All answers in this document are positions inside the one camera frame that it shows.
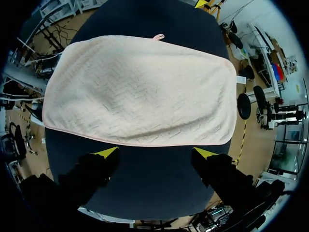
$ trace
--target white wall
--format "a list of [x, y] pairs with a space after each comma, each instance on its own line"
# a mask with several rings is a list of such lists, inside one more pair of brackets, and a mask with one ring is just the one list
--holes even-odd
[[[233, 12], [249, 2], [251, 2], [251, 0], [227, 0], [222, 5], [219, 23], [230, 22], [235, 15]], [[285, 83], [287, 86], [291, 85], [290, 89], [294, 88], [295, 84], [303, 78], [309, 81], [308, 66], [296, 35], [279, 9], [270, 0], [253, 0], [239, 13], [234, 21], [239, 31], [241, 31], [247, 23], [257, 23], [271, 37], [278, 41], [286, 57], [296, 55], [298, 71], [289, 75], [289, 82]], [[292, 92], [289, 94], [288, 91], [286, 91], [285, 95], [287, 100], [295, 96]]]

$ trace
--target embossed zigzag pattern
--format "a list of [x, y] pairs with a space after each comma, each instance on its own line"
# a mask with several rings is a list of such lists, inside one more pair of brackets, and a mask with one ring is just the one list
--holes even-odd
[[236, 123], [236, 72], [226, 59], [152, 39], [74, 43], [48, 83], [43, 122], [115, 144], [223, 144]]

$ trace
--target black cable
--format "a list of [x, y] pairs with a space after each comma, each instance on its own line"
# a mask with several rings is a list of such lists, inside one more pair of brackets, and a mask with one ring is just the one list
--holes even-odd
[[225, 17], [224, 19], [222, 19], [220, 21], [220, 23], [224, 20], [226, 20], [227, 18], [229, 18], [230, 16], [232, 16], [233, 14], [235, 14], [236, 12], [238, 12], [240, 9], [243, 10], [247, 5], [249, 5], [251, 2], [253, 2], [254, 0], [251, 0], [250, 2], [248, 2], [247, 4], [243, 5], [242, 7], [240, 7], [238, 10], [234, 11], [233, 13], [231, 13], [228, 17]]
[[257, 30], [253, 30], [253, 31], [251, 31], [250, 33], [244, 34], [243, 36], [240, 37], [240, 39], [241, 39], [242, 37], [244, 37], [245, 35], [249, 35], [249, 34], [255, 32], [255, 31], [257, 31]]

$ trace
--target dark blue table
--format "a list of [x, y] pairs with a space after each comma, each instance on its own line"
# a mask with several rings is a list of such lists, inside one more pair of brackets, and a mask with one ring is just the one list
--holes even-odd
[[[178, 0], [109, 0], [85, 22], [72, 43], [102, 35], [152, 38], [228, 59], [215, 18]], [[113, 144], [93, 141], [46, 128], [46, 146], [55, 181], [86, 152], [98, 152]], [[230, 142], [199, 146], [227, 153]], [[193, 146], [131, 147], [118, 145], [121, 164], [106, 188], [100, 188], [86, 208], [126, 219], [159, 220], [192, 215], [204, 210], [213, 195], [190, 163]]]

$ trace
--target black chair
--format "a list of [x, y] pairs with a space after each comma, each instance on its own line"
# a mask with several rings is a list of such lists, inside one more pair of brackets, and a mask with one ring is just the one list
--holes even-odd
[[21, 161], [26, 157], [27, 149], [20, 126], [13, 122], [9, 125], [9, 133], [1, 137], [1, 145], [4, 154], [1, 159], [5, 162]]

